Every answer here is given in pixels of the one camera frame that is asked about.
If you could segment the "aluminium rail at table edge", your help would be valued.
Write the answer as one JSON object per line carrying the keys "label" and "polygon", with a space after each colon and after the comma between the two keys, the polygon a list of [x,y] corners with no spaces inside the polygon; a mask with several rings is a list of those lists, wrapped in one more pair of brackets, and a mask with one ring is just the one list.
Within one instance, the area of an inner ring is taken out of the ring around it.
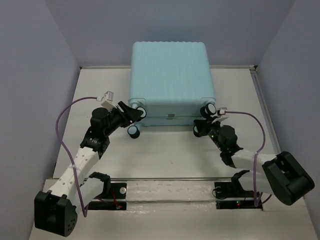
{"label": "aluminium rail at table edge", "polygon": [[275,151],[276,154],[279,154],[282,152],[281,146],[279,144],[277,134],[273,125],[273,121],[270,115],[270,111],[268,109],[268,105],[265,99],[265,96],[263,94],[263,90],[260,84],[259,76],[258,76],[258,66],[254,65],[253,67],[250,68],[250,74],[251,78],[255,87],[255,91],[257,94],[257,97],[259,99],[259,104],[262,110],[262,114],[264,117],[264,122],[267,127],[267,131],[269,134],[270,141],[272,143],[272,148]]}

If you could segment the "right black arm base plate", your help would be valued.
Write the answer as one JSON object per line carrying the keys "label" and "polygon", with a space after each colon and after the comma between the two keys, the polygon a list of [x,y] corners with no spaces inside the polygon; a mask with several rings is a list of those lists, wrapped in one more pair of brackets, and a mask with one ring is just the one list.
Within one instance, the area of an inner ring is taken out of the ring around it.
{"label": "right black arm base plate", "polygon": [[215,198],[217,210],[259,209],[263,210],[262,202],[255,206],[253,191],[243,190],[231,181],[217,181],[211,192]]}

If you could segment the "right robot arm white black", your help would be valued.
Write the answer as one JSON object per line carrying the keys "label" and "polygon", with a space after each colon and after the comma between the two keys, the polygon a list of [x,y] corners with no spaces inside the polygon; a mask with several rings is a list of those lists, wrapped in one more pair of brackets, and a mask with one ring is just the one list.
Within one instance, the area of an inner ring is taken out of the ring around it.
{"label": "right robot arm white black", "polygon": [[252,190],[273,195],[291,206],[315,188],[311,176],[290,152],[260,154],[245,150],[237,144],[235,129],[222,125],[218,118],[213,121],[194,120],[193,133],[197,137],[208,136],[220,150],[223,163],[240,169],[234,175],[236,180],[230,183],[230,190],[235,196]]}

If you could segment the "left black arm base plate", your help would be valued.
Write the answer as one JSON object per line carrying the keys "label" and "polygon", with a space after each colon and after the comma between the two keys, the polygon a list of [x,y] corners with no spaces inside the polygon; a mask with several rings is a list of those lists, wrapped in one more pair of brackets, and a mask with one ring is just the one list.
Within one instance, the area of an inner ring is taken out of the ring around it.
{"label": "left black arm base plate", "polygon": [[88,205],[90,211],[125,211],[127,183],[111,182],[109,192],[98,195]]}

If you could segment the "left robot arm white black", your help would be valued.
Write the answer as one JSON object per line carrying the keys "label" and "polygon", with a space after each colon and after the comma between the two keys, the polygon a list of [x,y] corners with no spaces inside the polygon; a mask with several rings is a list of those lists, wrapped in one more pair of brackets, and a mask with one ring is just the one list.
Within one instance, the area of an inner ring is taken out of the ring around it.
{"label": "left robot arm white black", "polygon": [[110,101],[92,111],[90,126],[70,165],[47,191],[39,191],[34,198],[34,226],[63,237],[75,228],[78,215],[87,215],[89,204],[97,197],[110,194],[109,175],[93,172],[110,144],[110,135],[118,128],[126,128],[145,118],[141,106],[130,107],[120,101]]}

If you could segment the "light blue hardshell suitcase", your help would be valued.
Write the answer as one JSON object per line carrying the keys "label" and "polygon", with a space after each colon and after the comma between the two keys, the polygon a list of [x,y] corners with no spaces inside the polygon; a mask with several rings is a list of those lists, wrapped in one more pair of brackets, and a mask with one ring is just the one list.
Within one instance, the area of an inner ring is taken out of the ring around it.
{"label": "light blue hardshell suitcase", "polygon": [[133,139],[141,127],[191,126],[216,113],[213,77],[202,42],[137,41],[132,47],[129,106],[142,110],[127,129]]}

